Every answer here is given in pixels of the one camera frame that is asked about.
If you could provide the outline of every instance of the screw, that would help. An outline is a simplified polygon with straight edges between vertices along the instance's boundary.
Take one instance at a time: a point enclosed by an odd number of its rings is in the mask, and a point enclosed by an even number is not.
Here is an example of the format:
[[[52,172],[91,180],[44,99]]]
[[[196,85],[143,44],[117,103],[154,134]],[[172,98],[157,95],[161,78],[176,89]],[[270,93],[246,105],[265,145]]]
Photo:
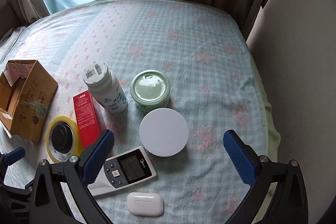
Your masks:
[[[268,158],[266,156],[260,156],[260,160],[262,162],[268,162]]]
[[[78,160],[77,156],[71,156],[69,159],[70,162],[76,162],[77,160]]]
[[[293,166],[298,166],[299,163],[296,160],[291,160],[291,165]]]
[[[43,159],[39,162],[39,165],[41,166],[45,166],[47,164],[47,160],[46,159]]]

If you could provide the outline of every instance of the brown cardboard box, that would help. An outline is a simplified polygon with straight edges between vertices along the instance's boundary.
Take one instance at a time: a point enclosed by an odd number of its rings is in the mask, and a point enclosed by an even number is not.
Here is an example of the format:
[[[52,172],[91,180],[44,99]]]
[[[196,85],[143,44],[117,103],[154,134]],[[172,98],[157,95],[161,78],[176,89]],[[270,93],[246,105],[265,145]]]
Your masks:
[[[10,60],[0,75],[0,120],[11,134],[38,143],[58,87],[37,60]]]

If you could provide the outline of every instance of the cardboard box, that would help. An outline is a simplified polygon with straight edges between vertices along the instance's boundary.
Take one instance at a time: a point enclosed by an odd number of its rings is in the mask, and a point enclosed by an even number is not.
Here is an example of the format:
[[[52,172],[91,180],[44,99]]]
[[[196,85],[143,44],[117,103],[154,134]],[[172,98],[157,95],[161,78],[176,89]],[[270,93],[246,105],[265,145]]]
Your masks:
[[[73,97],[73,106],[75,108],[79,137],[83,148],[86,148],[94,143],[101,134],[89,91],[84,91]]]
[[[10,134],[38,143],[58,87],[37,60],[10,60],[0,75],[0,120]]]

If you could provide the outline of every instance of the bed sheet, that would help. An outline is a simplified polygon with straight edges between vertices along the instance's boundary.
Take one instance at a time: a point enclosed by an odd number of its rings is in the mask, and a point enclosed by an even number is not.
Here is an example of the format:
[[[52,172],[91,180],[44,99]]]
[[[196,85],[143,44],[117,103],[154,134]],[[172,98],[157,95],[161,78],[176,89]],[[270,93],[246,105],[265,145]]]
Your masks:
[[[224,223],[249,187],[243,184],[222,144],[234,129],[259,155],[268,152],[267,120],[255,83],[250,54],[231,16],[206,7],[170,0],[108,0],[80,5],[19,29],[0,49],[2,70],[10,59],[38,59],[59,87],[47,114],[39,144],[0,132],[0,150],[18,146],[26,158],[8,169],[6,183],[24,187],[39,160],[48,159],[46,129],[60,115],[75,120],[72,97],[86,90],[84,67],[104,61],[113,70],[128,99],[117,116],[101,108],[100,122],[115,133],[113,154],[141,145],[138,127],[144,113],[130,95],[132,78],[156,69],[171,82],[169,107],[189,127],[186,148],[175,156],[150,155],[157,178],[97,197],[114,223]],[[126,209],[129,192],[156,192],[164,214],[137,217]],[[69,192],[77,219],[83,221]]]

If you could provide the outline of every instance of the green container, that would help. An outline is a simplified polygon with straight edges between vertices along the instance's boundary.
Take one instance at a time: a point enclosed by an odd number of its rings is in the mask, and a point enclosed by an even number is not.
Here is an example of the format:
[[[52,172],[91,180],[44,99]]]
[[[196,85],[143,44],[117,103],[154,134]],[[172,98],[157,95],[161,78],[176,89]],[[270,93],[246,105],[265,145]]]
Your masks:
[[[133,78],[130,92],[137,107],[150,112],[168,105],[170,82],[162,72],[145,70]]]

